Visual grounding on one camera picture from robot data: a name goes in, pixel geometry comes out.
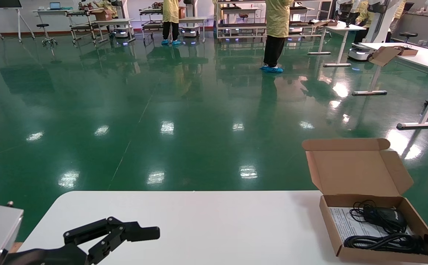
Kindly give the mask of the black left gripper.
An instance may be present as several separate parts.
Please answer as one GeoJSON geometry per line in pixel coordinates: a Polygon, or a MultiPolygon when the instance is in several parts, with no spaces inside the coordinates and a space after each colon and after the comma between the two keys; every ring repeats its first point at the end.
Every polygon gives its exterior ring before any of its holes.
{"type": "Polygon", "coordinates": [[[138,222],[122,222],[115,217],[68,230],[63,234],[66,245],[56,249],[32,249],[11,253],[4,265],[97,265],[125,241],[157,240],[160,228],[141,227],[138,222]],[[89,249],[89,255],[77,245],[101,238],[89,249]]]}

